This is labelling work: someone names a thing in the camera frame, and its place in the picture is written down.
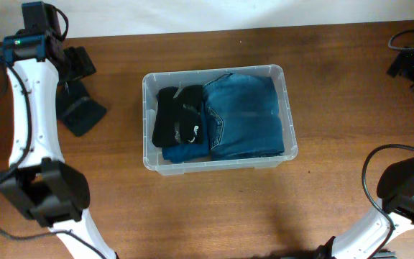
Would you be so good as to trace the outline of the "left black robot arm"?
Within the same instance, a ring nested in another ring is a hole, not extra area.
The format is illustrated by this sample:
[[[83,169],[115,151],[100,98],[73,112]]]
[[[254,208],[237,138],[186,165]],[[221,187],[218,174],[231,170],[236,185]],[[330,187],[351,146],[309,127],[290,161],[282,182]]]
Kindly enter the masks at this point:
[[[69,24],[57,7],[28,2],[22,15],[24,27],[1,46],[13,96],[14,141],[0,192],[74,258],[115,258],[89,211],[86,177],[65,163],[58,140],[59,123],[81,136],[106,114],[82,84],[96,68],[83,47],[63,47]]]

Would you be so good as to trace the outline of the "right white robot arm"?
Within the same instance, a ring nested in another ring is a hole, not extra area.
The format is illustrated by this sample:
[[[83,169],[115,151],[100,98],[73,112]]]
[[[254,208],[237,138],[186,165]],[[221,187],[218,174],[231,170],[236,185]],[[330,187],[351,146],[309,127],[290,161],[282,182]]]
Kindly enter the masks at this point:
[[[409,145],[388,144],[375,148],[366,160],[386,149],[414,152]],[[377,200],[369,190],[364,193],[372,208],[352,228],[332,237],[321,248],[321,258],[384,258],[387,243],[414,229],[414,157],[386,168],[377,185]]]

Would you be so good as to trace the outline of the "dark blue jeans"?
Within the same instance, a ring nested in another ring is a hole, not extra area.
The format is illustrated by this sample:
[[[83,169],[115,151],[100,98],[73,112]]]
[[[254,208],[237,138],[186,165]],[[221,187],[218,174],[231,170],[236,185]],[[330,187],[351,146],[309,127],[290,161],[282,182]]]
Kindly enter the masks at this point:
[[[285,152],[275,85],[270,77],[227,73],[203,86],[212,160]]]

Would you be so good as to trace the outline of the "clear plastic storage bin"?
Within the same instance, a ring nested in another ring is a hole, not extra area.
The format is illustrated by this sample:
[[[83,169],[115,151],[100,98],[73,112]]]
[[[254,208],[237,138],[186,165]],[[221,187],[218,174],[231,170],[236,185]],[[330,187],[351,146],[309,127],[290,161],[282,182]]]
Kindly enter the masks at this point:
[[[157,116],[158,91],[168,86],[184,87],[205,84],[225,73],[240,73],[251,76],[270,77],[278,97],[279,117],[282,125],[282,138],[285,152],[282,155],[264,158],[212,161],[200,158],[186,163],[171,163],[162,156],[162,149],[152,144],[152,134]],[[294,159],[298,154],[290,102],[283,69],[275,64],[253,65],[235,68],[217,68],[197,71],[170,71],[148,73],[142,80],[142,121],[143,121],[143,164],[162,176],[202,171],[222,171],[240,168],[275,168],[279,164]]]

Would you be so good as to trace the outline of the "black garment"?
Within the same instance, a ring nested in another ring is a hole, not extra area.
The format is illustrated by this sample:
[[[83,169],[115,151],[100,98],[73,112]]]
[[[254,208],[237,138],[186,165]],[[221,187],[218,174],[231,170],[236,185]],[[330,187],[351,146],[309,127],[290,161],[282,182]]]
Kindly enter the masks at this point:
[[[203,143],[202,90],[202,85],[159,90],[152,134],[155,147]]]
[[[106,115],[106,107],[93,100],[81,81],[67,81],[56,93],[57,119],[76,137],[89,132]]]

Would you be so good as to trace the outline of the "teal blue garment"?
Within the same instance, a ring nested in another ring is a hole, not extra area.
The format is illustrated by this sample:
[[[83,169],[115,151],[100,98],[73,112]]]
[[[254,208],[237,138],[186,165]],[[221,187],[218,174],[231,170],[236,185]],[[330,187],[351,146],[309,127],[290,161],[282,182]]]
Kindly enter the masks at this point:
[[[163,147],[162,156],[171,163],[183,163],[189,160],[204,158],[209,155],[208,131],[206,128],[206,114],[204,104],[201,106],[201,129],[203,141],[200,143],[185,143],[172,147]]]

